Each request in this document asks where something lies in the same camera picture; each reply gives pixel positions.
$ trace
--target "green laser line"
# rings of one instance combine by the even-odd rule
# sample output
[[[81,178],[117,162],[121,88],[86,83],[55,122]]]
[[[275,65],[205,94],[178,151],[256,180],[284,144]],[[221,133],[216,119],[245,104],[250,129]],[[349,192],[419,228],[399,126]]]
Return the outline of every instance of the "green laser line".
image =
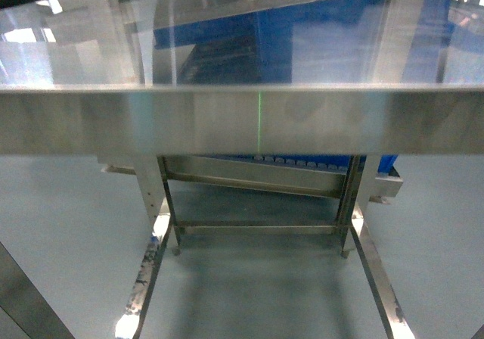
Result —
[[[260,154],[260,126],[262,117],[262,92],[259,92],[259,119],[257,121],[257,154]]]

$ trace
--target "epoxy floor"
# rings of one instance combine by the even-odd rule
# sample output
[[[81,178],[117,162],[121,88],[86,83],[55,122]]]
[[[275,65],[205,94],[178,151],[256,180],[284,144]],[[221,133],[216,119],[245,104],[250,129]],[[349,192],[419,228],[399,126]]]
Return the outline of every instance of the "epoxy floor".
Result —
[[[484,157],[399,157],[405,180],[367,219],[419,339],[484,323]],[[1,157],[0,240],[78,339],[113,338],[149,228],[134,176],[95,157]],[[172,183],[179,219],[320,219],[336,201]],[[0,337],[26,336],[0,310]],[[320,236],[184,237],[144,339],[386,336],[358,255]]]

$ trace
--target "glass tabletop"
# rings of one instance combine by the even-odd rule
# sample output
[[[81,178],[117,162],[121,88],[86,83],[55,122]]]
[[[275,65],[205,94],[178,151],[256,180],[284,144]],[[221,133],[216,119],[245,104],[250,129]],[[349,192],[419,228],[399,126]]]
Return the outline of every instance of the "glass tabletop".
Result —
[[[43,0],[0,11],[2,87],[476,85],[484,0]]]

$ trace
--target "scuffed metal leg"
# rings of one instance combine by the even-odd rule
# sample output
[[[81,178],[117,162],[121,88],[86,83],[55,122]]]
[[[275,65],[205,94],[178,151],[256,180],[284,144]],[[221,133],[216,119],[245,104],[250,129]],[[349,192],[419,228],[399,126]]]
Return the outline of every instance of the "scuffed metal leg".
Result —
[[[351,233],[356,249],[387,337],[389,339],[415,339],[403,316],[402,308],[383,268],[377,248],[371,240],[370,232],[358,204],[355,205],[351,223]]]
[[[484,339],[484,325],[475,333],[471,339]]]
[[[343,183],[340,205],[336,215],[337,235],[341,242],[341,255],[348,257],[349,250],[346,249],[346,237],[348,235],[349,221],[356,202],[356,195],[360,186],[361,170],[365,162],[363,156],[353,155],[349,158],[348,171]]]
[[[74,339],[3,244],[0,244],[0,307],[31,339]]]
[[[154,223],[150,243],[144,253],[143,262],[129,296],[125,312],[116,325],[116,339],[140,337],[163,254],[172,232],[172,216],[168,201],[165,198]]]
[[[164,158],[139,156],[133,157],[132,162],[151,226],[154,226],[160,210],[163,209],[162,205],[166,204],[166,209],[170,212],[172,219],[172,234],[168,248],[174,254],[179,254],[180,235],[176,224],[172,196],[169,192],[168,179],[166,178]]]
[[[378,166],[380,165],[381,156],[380,155],[368,155],[366,157],[365,163],[360,163],[359,170],[361,172],[361,178],[359,181],[356,179],[353,181],[352,191],[356,190],[356,199],[352,201],[352,205],[348,206],[349,211],[346,212],[346,218],[348,219],[345,223],[345,226],[350,225],[350,219],[352,216],[352,211],[355,207],[355,203],[357,203],[360,207],[360,210],[363,214],[366,213],[366,209],[368,207],[368,203],[371,199],[371,192],[374,190],[375,186],[375,176],[378,173]],[[355,242],[353,241],[352,235],[348,235],[348,229],[345,228],[346,235],[344,237],[344,241],[342,240],[342,249],[341,255],[343,257],[348,257],[349,252],[356,249]]]

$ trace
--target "stainless steel table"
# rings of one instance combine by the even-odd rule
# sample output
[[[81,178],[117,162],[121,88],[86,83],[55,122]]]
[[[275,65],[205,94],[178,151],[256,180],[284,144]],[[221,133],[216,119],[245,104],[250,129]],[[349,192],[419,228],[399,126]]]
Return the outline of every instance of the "stainless steel table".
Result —
[[[345,256],[351,232],[388,337],[412,338],[365,209],[381,195],[382,154],[484,152],[483,4],[50,0],[3,10],[0,153],[97,154],[107,170],[136,174],[154,233],[117,337],[139,336],[163,251],[178,253],[181,234],[330,233]],[[262,165],[210,170],[214,154],[321,153],[352,155],[329,188],[308,182],[310,166],[302,182],[282,165],[262,180]],[[175,219],[168,179],[277,191],[279,173],[282,191],[340,195],[334,224]],[[32,338],[72,337],[0,247],[2,309]]]

